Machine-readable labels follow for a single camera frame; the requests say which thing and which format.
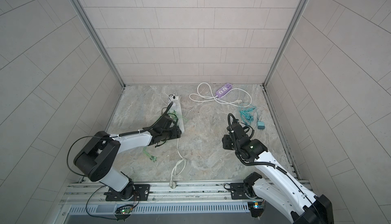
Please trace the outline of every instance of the power outlet socket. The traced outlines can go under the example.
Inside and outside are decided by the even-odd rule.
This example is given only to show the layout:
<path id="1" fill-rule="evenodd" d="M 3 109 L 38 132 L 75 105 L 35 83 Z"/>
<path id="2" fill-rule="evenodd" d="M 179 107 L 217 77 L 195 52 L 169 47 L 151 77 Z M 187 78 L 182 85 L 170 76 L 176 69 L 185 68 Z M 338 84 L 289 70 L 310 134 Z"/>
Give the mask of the power outlet socket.
<path id="1" fill-rule="evenodd" d="M 231 89 L 232 89 L 232 84 L 227 83 L 226 85 L 222 86 L 219 90 L 216 91 L 216 96 L 218 98 L 221 98 L 222 96 L 226 95 Z"/>

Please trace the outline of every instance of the green cable connector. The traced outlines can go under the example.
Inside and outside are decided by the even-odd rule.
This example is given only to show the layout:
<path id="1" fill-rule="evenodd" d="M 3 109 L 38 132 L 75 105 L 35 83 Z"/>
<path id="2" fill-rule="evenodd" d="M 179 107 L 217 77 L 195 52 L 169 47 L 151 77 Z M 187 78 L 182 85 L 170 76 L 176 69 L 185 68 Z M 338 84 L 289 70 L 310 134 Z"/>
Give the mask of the green cable connector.
<path id="1" fill-rule="evenodd" d="M 151 155 L 150 153 L 148 153 L 145 149 L 146 149 L 147 146 L 145 146 L 143 148 L 143 153 L 152 161 L 152 162 L 156 162 L 156 160 L 158 159 L 157 157 Z"/>

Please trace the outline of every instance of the coiled teal cable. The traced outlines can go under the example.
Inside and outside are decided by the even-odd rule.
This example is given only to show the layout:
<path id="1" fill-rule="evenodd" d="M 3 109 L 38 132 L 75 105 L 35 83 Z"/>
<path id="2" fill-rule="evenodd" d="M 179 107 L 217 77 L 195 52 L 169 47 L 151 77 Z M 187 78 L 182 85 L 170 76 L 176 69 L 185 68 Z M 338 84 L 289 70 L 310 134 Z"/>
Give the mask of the coiled teal cable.
<path id="1" fill-rule="evenodd" d="M 252 104 L 249 103 L 241 103 L 238 107 L 238 111 L 241 115 L 242 121 L 244 124 L 247 126 L 250 125 L 254 121 L 254 116 L 251 114 L 253 111 L 257 113 L 257 118 L 258 118 L 258 112 L 257 112 L 257 107 L 253 106 Z"/>

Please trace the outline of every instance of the white power strip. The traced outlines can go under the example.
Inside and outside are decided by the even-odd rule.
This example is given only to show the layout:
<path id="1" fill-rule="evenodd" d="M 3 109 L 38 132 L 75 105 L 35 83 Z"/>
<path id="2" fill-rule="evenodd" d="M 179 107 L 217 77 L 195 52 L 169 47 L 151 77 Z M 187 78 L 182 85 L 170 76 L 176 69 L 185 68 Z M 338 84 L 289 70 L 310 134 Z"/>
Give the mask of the white power strip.
<path id="1" fill-rule="evenodd" d="M 183 125 L 183 115 L 182 115 L 182 109 L 181 109 L 181 103 L 179 101 L 180 96 L 175 96 L 175 99 L 172 97 L 169 98 L 169 103 L 173 102 L 170 110 L 168 113 L 173 113 L 178 116 L 178 126 L 181 129 L 182 133 L 185 132 L 185 126 Z"/>

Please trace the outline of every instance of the tiled wall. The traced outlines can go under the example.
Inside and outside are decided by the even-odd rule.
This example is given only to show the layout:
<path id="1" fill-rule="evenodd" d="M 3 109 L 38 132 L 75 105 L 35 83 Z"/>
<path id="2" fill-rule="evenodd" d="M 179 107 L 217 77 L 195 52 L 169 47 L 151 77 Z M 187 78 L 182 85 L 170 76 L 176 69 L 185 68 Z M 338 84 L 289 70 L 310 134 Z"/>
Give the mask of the tiled wall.
<path id="1" fill-rule="evenodd" d="M 310 0 L 267 88 L 335 223 L 391 221 L 390 12 L 391 0 Z"/>
<path id="2" fill-rule="evenodd" d="M 1 223 L 44 221 L 120 92 L 69 0 L 0 0 Z"/>
<path id="3" fill-rule="evenodd" d="M 80 0 L 125 84 L 262 83 L 299 0 Z"/>

